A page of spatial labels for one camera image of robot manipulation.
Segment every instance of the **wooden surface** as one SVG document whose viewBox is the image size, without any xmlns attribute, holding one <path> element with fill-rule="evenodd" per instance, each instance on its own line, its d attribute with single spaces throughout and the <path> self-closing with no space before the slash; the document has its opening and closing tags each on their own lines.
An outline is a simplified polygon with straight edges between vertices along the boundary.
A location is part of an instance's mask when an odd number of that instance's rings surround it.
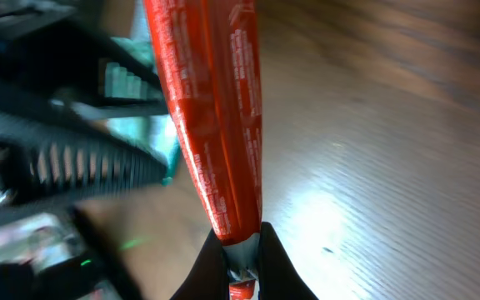
<svg viewBox="0 0 480 300">
<path fill-rule="evenodd" d="M 480 299 L 480 1 L 264 0 L 264 215 L 323 299 Z M 150 298 L 210 226 L 171 187 L 88 205 Z"/>
</svg>

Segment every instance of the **teal object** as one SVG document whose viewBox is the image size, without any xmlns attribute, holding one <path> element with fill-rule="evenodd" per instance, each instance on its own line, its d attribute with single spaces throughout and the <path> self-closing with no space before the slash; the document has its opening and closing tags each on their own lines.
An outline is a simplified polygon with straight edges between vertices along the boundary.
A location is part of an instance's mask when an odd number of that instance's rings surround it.
<svg viewBox="0 0 480 300">
<path fill-rule="evenodd" d="M 140 63 L 153 68 L 155 57 L 149 41 L 133 41 L 114 37 L 116 43 L 131 53 Z M 127 72 L 115 62 L 107 65 L 105 72 L 105 97 L 131 98 L 146 101 L 162 98 L 162 91 L 147 86 L 139 77 Z M 174 123 L 169 115 L 149 117 L 120 117 L 107 120 L 111 134 L 137 146 L 167 165 L 162 185 L 168 185 L 175 176 L 181 157 L 181 148 Z"/>
</svg>

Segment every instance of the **wooden table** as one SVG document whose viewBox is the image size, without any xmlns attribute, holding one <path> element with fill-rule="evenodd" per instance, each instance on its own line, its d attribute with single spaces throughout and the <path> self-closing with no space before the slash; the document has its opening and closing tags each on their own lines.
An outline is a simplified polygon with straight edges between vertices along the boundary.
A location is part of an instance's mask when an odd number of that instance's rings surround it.
<svg viewBox="0 0 480 300">
<path fill-rule="evenodd" d="M 323 299 L 480 299 L 480 1 L 258 11 L 264 219 L 305 282 Z M 147 237 L 124 257 L 150 298 L 171 296 L 210 228 L 182 168 L 88 203 L 114 240 Z"/>
</svg>

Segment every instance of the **wood grain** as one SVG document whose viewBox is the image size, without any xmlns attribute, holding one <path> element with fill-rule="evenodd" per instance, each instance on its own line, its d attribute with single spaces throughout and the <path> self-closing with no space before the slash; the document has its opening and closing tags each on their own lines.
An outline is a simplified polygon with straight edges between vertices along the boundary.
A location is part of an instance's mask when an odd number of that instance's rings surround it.
<svg viewBox="0 0 480 300">
<path fill-rule="evenodd" d="M 480 1 L 257 8 L 264 219 L 306 283 L 323 299 L 480 299 Z M 126 224 L 120 240 L 174 228 L 127 255 L 167 298 L 209 226 L 185 168 L 140 195 L 125 221 L 99 219 Z"/>
</svg>

